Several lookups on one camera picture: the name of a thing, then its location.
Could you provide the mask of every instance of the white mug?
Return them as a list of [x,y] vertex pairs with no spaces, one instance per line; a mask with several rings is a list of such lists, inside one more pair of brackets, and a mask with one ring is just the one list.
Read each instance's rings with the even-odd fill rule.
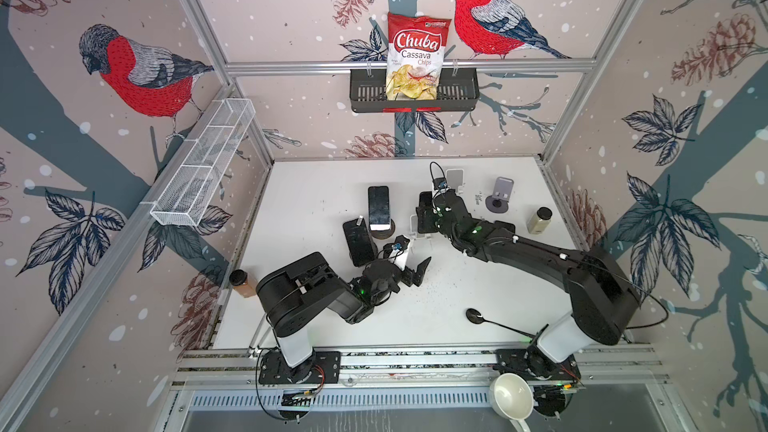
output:
[[517,374],[502,374],[491,382],[491,407],[509,419],[517,432],[531,432],[525,419],[533,412],[533,392]]

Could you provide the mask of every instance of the chip image on bag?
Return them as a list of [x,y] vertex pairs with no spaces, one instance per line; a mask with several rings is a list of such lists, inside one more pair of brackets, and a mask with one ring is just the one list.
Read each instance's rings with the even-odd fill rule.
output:
[[434,100],[450,19],[389,14],[388,100]]

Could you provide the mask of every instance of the mug handle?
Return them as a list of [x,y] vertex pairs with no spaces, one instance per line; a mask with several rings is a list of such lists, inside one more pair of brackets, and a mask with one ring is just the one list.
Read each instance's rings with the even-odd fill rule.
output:
[[509,421],[512,422],[517,432],[531,432],[531,428],[525,423],[525,420],[510,419]]

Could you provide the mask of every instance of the red bird breast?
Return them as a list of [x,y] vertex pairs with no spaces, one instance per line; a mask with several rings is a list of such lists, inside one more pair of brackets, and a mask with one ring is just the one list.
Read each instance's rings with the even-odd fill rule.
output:
[[472,8],[486,5],[491,0],[456,0],[454,24],[458,38],[470,46],[475,53],[498,54],[501,56],[517,49],[524,43],[484,29],[472,16]]
[[120,98],[136,112],[151,117],[174,116],[192,97],[192,77],[161,89],[139,87],[128,79],[136,66],[136,56],[125,37],[112,40],[107,47],[110,73],[101,73]]

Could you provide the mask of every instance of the bird head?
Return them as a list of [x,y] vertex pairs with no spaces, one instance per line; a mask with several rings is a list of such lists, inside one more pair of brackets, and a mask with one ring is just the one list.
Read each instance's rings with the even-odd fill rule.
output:
[[96,24],[85,31],[80,37],[80,55],[88,73],[111,72],[107,46],[118,37],[120,34],[115,29],[104,24]]

